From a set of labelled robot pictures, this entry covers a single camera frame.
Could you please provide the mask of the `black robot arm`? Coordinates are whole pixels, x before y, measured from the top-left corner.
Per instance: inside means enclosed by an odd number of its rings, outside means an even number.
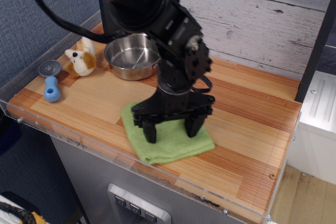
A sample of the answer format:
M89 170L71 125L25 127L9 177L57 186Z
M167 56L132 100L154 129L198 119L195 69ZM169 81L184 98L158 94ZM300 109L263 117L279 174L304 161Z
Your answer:
M149 143L156 142L156 125L184 120L189 137L195 136L212 113L215 99L206 77L212 60L201 26L180 0L106 0L115 22L126 32L145 33L155 41L160 59L154 95L132 107L134 124Z

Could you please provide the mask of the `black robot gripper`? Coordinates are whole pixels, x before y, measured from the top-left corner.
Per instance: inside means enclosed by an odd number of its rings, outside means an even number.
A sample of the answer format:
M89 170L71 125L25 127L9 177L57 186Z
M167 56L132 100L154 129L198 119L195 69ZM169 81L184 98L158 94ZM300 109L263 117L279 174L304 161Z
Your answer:
M169 94L157 88L150 98L131 109L134 125L143 128L148 143L156 143L155 125L166 121L184 119L188 137L194 137L207 116L212 114L215 98L212 95L187 91Z

